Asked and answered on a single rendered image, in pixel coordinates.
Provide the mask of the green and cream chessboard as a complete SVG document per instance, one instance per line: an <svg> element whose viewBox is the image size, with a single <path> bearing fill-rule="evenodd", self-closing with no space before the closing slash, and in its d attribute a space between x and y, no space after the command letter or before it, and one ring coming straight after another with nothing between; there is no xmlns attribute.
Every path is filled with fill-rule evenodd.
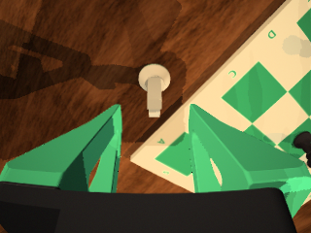
<svg viewBox="0 0 311 233"><path fill-rule="evenodd" d="M311 133L311 0L286 0L130 158L194 192L189 112L196 104L218 120L305 162L294 146Z"/></svg>

